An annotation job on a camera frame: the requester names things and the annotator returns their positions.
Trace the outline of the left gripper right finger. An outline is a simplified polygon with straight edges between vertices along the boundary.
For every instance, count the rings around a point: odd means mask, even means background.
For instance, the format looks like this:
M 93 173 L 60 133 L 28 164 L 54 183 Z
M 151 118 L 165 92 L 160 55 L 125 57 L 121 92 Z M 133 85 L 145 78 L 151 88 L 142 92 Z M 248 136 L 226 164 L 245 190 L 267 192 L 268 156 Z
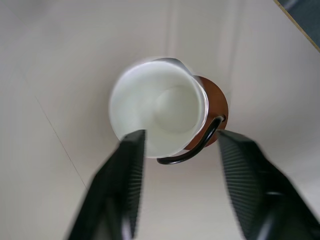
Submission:
M 290 180 L 257 143 L 219 131 L 228 195 L 246 240 L 318 240 L 320 223 Z

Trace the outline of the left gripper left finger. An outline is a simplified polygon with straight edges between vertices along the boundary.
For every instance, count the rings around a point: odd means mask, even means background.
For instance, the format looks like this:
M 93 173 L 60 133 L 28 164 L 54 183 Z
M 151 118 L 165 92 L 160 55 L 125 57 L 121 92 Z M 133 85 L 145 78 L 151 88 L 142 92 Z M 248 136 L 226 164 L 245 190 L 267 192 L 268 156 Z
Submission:
M 68 238 L 133 240 L 139 218 L 146 131 L 123 137 L 97 171 Z

